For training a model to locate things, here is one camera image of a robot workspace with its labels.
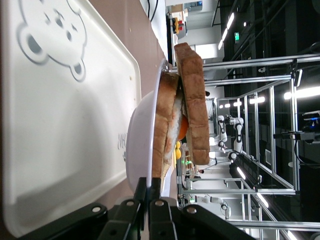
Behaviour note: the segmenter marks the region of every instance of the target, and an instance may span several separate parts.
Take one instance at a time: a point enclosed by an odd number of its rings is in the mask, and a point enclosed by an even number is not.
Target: green light
[[[239,41],[239,40],[240,40],[239,32],[235,32],[235,33],[234,33],[234,39],[235,39],[236,41]]]

